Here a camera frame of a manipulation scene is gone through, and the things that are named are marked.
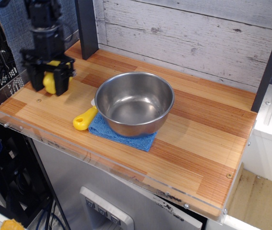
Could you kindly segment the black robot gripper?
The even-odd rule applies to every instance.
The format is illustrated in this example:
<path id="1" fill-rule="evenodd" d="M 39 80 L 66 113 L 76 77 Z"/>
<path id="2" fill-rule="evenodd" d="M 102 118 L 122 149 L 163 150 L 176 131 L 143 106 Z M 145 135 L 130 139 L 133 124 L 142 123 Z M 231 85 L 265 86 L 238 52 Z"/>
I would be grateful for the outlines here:
<path id="1" fill-rule="evenodd" d="M 36 91 L 44 88 L 44 72 L 47 71 L 46 64 L 57 60 L 62 63 L 69 63 L 70 70 L 68 73 L 56 69 L 54 71 L 54 81 L 56 95 L 60 96 L 68 90 L 69 78 L 75 76 L 73 69 L 74 60 L 65 53 L 65 40 L 63 26 L 55 24 L 48 28 L 31 28 L 33 35 L 34 47 L 22 48 L 22 65 L 26 68 L 32 87 Z"/>

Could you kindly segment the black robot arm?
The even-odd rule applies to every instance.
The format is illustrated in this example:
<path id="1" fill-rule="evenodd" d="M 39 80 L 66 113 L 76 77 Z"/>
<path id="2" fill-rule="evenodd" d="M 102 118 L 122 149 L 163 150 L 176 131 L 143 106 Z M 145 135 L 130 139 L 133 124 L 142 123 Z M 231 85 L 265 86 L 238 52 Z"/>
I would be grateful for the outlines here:
<path id="1" fill-rule="evenodd" d="M 45 89 L 60 96 L 75 75 L 74 59 L 65 55 L 63 25 L 59 21 L 61 6 L 56 0 L 26 0 L 25 6 L 34 48 L 21 49 L 22 65 L 36 91 Z"/>

